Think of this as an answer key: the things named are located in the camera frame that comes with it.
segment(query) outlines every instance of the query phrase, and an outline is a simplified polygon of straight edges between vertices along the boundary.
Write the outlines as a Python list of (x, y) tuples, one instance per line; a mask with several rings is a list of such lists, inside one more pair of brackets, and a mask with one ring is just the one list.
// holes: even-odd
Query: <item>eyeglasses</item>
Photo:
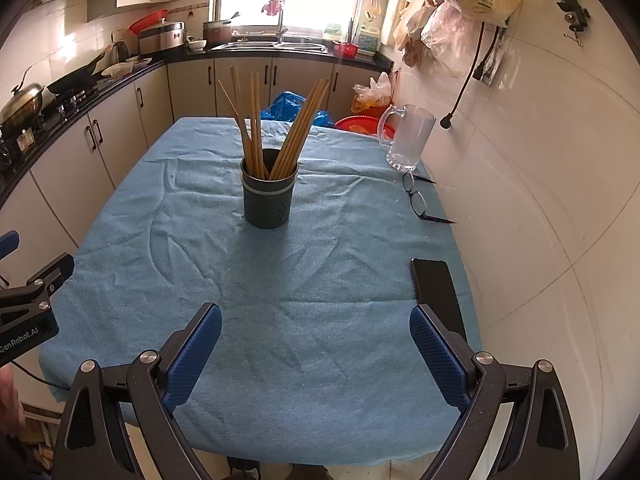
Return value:
[(418, 215), (421, 220), (428, 220), (429, 222), (438, 222), (440, 224), (455, 224), (451, 220), (444, 218), (437, 218), (436, 216), (429, 216), (425, 214), (427, 212), (427, 203), (420, 191), (414, 191), (415, 181), (421, 180), (422, 182), (429, 182), (435, 184), (433, 180), (425, 176), (414, 175), (411, 171), (407, 171), (402, 176), (402, 186), (404, 190), (409, 194), (409, 200), (411, 201), (411, 209)]

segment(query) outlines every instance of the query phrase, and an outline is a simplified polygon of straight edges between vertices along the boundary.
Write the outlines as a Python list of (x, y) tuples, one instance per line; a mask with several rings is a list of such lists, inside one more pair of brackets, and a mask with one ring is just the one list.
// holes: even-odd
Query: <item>kitchen counter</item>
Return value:
[(290, 50), (200, 50), (191, 51), (186, 46), (174, 48), (158, 54), (153, 54), (153, 61), (138, 72), (131, 73), (123, 78), (114, 81), (98, 93), (89, 97), (82, 102), (78, 110), (69, 115), (65, 122), (58, 124), (52, 129), (46, 131), (39, 136), (31, 149), (23, 156), (22, 160), (13, 164), (8, 170), (0, 174), (0, 207), (4, 204), (7, 197), (14, 190), (20, 179), (30, 170), (40, 156), (66, 132), (78, 119), (82, 118), (87, 112), (91, 111), (96, 105), (104, 101), (107, 97), (116, 93), (129, 83), (152, 72), (156, 68), (160, 68), (168, 63), (183, 62), (196, 59), (210, 59), (215, 57), (289, 57), (295, 59), (320, 60), (330, 63), (344, 64), (365, 68), (370, 70), (380, 70), (381, 72), (390, 72), (393, 62), (380, 54), (375, 56), (356, 56), (355, 59), (346, 59), (334, 55), (333, 53), (321, 54), (319, 52), (292, 52)]

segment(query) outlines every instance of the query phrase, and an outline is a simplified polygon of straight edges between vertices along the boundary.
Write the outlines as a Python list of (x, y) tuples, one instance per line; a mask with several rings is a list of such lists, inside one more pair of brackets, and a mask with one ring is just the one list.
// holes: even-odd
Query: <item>black phone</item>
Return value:
[(465, 324), (447, 263), (412, 258), (410, 267), (418, 304), (429, 305), (448, 330), (459, 333), (466, 341)]

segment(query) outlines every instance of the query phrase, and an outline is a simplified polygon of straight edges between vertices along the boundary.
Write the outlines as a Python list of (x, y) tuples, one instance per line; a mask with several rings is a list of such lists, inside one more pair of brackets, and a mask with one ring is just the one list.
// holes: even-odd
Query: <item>black cable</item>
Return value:
[(54, 384), (54, 383), (50, 383), (49, 381), (45, 381), (44, 379), (41, 379), (39, 377), (36, 377), (35, 375), (33, 375), (30, 371), (28, 371), (26, 368), (20, 366), (17, 362), (15, 361), (11, 361), (13, 365), (17, 366), (18, 368), (20, 368), (20, 370), (22, 370), (24, 373), (26, 373), (29, 377), (31, 377), (32, 379), (36, 379), (36, 381), (46, 384), (47, 386), (53, 386), (54, 388), (58, 388), (59, 390), (66, 390), (68, 392), (71, 391), (71, 388), (69, 388), (68, 386), (59, 386), (58, 384)]
[(474, 70), (473, 78), (477, 81), (480, 81), (482, 79), (482, 74), (484, 73), (484, 66), (486, 65), (486, 60), (489, 59), (489, 55), (494, 49), (495, 42), (498, 39), (499, 32), (500, 32), (500, 27), (495, 27), (495, 34), (494, 34), (494, 38), (491, 41), (491, 46), (489, 47), (489, 50), (486, 51), (486, 54), (484, 54), (482, 61), (478, 64), (478, 66), (476, 66), (476, 69)]
[(451, 127), (451, 118), (453, 114), (456, 112), (456, 108), (460, 104), (460, 99), (462, 99), (462, 94), (465, 92), (466, 85), (469, 83), (471, 79), (471, 75), (474, 72), (474, 68), (476, 66), (476, 62), (478, 61), (478, 56), (480, 56), (480, 46), (482, 45), (482, 35), (484, 34), (484, 22), (482, 22), (482, 26), (480, 27), (480, 37), (478, 38), (478, 48), (476, 48), (476, 55), (474, 57), (474, 62), (471, 64), (471, 70), (469, 70), (469, 74), (466, 76), (465, 83), (462, 85), (462, 89), (458, 94), (458, 98), (456, 99), (456, 104), (453, 105), (453, 110), (451, 110), (447, 115), (445, 115), (440, 120), (440, 126), (442, 126), (445, 130), (448, 130)]

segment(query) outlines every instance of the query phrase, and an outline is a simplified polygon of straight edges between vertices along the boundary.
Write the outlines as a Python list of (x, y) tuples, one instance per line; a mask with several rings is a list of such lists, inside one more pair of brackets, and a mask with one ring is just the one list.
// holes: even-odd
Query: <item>glass mug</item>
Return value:
[[(385, 121), (391, 114), (398, 114), (400, 121), (393, 140), (385, 137)], [(378, 122), (380, 146), (388, 146), (386, 161), (395, 170), (413, 171), (422, 155), (436, 118), (423, 108), (405, 105), (401, 108), (391, 105)]]

